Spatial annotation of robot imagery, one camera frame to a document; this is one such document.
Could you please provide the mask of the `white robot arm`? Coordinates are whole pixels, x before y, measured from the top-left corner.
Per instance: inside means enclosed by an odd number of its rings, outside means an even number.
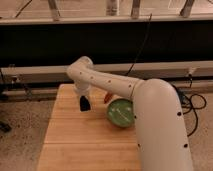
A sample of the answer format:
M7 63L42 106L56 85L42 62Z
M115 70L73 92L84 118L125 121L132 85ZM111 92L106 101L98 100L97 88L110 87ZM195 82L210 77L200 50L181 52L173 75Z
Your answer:
M80 96L95 86L133 102L141 171L194 171L181 102L170 83L96 71L87 56L69 65L67 75Z

